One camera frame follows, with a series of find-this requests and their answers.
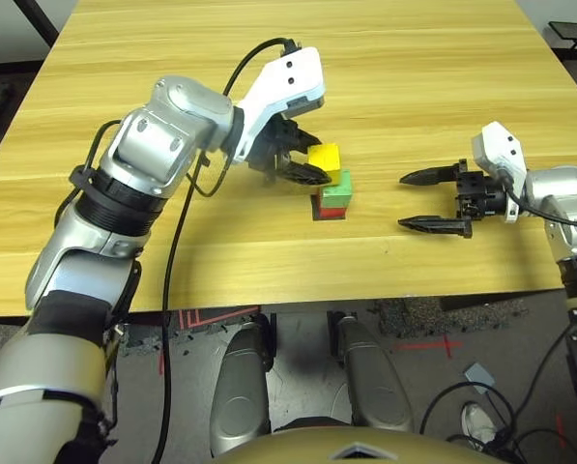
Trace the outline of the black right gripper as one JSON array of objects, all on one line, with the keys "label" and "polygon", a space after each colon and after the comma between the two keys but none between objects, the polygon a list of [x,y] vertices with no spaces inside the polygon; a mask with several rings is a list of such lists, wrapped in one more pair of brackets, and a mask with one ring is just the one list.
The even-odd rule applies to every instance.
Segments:
[{"label": "black right gripper", "polygon": [[505,214],[505,191],[503,186],[482,171],[469,171],[465,159],[448,166],[429,167],[402,176],[400,184],[409,186],[434,186],[440,183],[456,184],[456,216],[406,217],[398,224],[418,232],[429,234],[472,236],[472,220]]}]

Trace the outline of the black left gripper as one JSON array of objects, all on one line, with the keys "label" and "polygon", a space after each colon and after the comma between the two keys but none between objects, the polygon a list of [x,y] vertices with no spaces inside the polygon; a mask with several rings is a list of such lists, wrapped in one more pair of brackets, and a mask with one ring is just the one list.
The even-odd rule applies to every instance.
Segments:
[{"label": "black left gripper", "polygon": [[278,177],[306,186],[322,186],[332,181],[331,176],[315,165],[292,161],[293,148],[321,145],[321,140],[301,130],[290,119],[272,118],[255,137],[248,154],[248,167],[261,172],[266,183]]}]

